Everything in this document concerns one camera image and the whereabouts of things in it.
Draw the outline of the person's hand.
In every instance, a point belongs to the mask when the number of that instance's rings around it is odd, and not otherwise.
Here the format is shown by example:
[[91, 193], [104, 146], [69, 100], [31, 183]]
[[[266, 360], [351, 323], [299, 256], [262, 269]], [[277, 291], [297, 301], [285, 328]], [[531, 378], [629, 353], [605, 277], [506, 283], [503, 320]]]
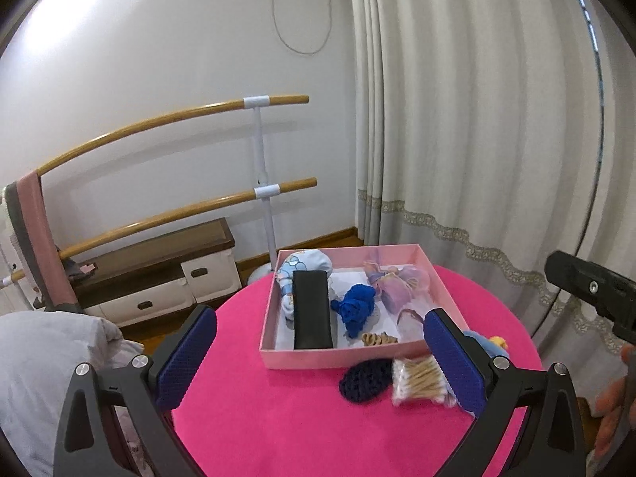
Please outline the person's hand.
[[601, 415], [601, 426], [597, 432], [594, 447], [596, 460], [606, 455], [615, 437], [624, 405], [625, 386], [625, 377], [613, 381], [596, 400], [595, 411], [597, 415]]

